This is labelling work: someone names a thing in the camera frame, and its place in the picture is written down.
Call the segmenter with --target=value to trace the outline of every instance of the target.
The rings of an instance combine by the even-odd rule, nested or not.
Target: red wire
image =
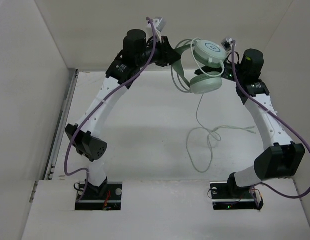
[[[106,197],[106,199],[105,199],[105,201],[104,201],[104,206],[103,206],[103,208],[106,207],[107,202],[109,201],[110,196],[111,196],[111,191],[109,190],[108,193],[107,193],[107,197]]]

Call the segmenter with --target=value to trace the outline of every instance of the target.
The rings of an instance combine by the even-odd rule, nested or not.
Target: white cable
[[[216,78],[216,77],[222,76],[223,73],[224,73],[224,71],[225,71],[225,65],[224,65],[224,62],[223,62],[222,60],[219,61],[219,64],[220,64],[220,66],[221,66],[221,73],[220,73],[220,74],[218,74],[218,75],[210,75],[210,74],[208,74],[208,73],[206,73],[206,72],[203,71],[203,69],[202,69],[202,67],[200,66],[199,62],[196,60],[196,58],[195,58],[195,56],[194,56],[194,52],[193,52],[193,44],[194,44],[194,41],[196,41],[196,40],[202,40],[202,39],[200,39],[200,38],[198,38],[198,37],[197,37],[197,38],[194,38],[194,39],[191,41],[191,43],[190,43],[190,51],[191,51],[191,55],[192,55],[192,57],[193,57],[193,59],[194,59],[196,65],[197,65],[197,67],[200,69],[200,71],[201,71],[203,74],[205,74],[205,75],[208,76],[208,77]]]
[[[206,173],[206,172],[210,169],[211,164],[212,164],[212,162],[213,162],[213,147],[212,147],[212,144],[211,144],[210,137],[212,136],[212,137],[213,137],[216,141],[218,141],[218,142],[220,142],[220,141],[222,140],[221,135],[219,135],[219,134],[217,133],[217,131],[218,131],[219,129],[244,130],[244,131],[249,132],[249,133],[251,133],[251,134],[256,134],[256,132],[254,132],[254,131],[251,130],[251,129],[254,129],[254,128],[255,128],[254,126],[241,128],[241,127],[237,127],[237,126],[222,125],[222,126],[215,127],[213,130],[210,130],[210,129],[204,127],[204,126],[200,123],[199,118],[198,118],[198,113],[199,113],[199,109],[200,109],[200,105],[201,105],[203,96],[204,96],[204,94],[201,96],[200,101],[199,101],[198,106],[197,106],[197,110],[196,110],[196,120],[197,120],[198,124],[200,125],[200,127],[196,127],[196,128],[193,128],[192,130],[190,130],[189,133],[188,133],[188,135],[187,135],[187,137],[186,137],[186,150],[187,150],[187,153],[188,153],[190,162],[191,162],[191,164],[193,165],[194,169],[195,169],[197,172],[201,173],[201,174]],[[189,145],[189,138],[190,138],[191,133],[192,133],[193,131],[197,130],[197,129],[204,129],[205,131],[208,132],[208,136],[207,136],[207,145],[208,145],[208,148],[209,148],[209,150],[210,150],[210,162],[209,162],[209,164],[208,164],[208,167],[207,167],[205,170],[199,170],[199,169],[195,166],[194,161],[193,161],[193,158],[192,158],[191,153],[190,153],[190,151],[189,151],[189,146],[188,146],[188,145]]]
[[[161,32],[160,32],[159,30],[157,30],[157,29],[155,29],[155,30],[156,30],[156,33],[157,33],[157,39],[159,40],[160,43],[162,43],[163,40],[162,40],[162,34],[161,34]]]

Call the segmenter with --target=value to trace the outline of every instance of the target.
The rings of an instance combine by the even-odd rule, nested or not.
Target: headphone ear cup
[[[213,71],[209,72],[210,75],[219,75],[219,72]],[[217,89],[220,89],[223,85],[222,78],[211,77],[205,74],[194,77],[190,81],[190,91],[197,95],[207,94]]]

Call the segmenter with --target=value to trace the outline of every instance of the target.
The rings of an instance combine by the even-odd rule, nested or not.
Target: white panel
[[[0,1],[0,240],[23,231],[68,70],[34,0]]]
[[[131,29],[163,16],[172,46],[186,38],[264,50],[292,0],[36,0],[68,67],[105,69]],[[190,55],[187,68],[195,67]]]
[[[262,77],[275,109],[310,144],[310,0],[293,2],[264,56]],[[310,186],[308,153],[295,180],[301,193]],[[310,222],[310,195],[303,198],[302,203]]]
[[[260,187],[265,206],[214,211],[208,181],[126,181],[121,211],[74,211],[72,181],[42,181],[22,240],[310,240],[301,202]],[[270,182],[295,195],[292,180]]]

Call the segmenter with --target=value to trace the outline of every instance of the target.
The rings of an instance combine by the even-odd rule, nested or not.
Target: screw hole
[[[211,193],[214,194],[214,195],[216,195],[216,194],[217,194],[217,188],[216,188],[216,187],[213,187],[213,188],[211,189]]]

